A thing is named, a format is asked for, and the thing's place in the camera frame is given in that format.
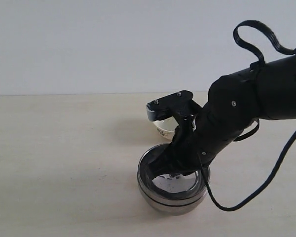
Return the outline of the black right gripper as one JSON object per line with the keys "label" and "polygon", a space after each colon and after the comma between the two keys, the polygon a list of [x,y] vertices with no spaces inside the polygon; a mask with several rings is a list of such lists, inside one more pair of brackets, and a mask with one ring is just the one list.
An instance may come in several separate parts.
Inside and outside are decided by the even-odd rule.
{"label": "black right gripper", "polygon": [[151,180],[164,174],[191,174],[207,167],[206,156],[202,155],[200,138],[197,135],[198,116],[184,118],[174,129],[174,136],[163,150],[154,149],[148,162]]}

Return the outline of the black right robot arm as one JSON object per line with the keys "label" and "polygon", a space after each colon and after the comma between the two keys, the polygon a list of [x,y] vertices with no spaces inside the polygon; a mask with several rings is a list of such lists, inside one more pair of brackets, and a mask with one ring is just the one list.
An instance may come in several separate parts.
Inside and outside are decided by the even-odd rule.
{"label": "black right robot arm", "polygon": [[150,177],[209,166],[256,119],[296,119],[296,49],[292,56],[220,77],[204,106],[192,98],[183,90],[147,104],[149,120],[173,117],[178,123],[172,142],[148,163]]}

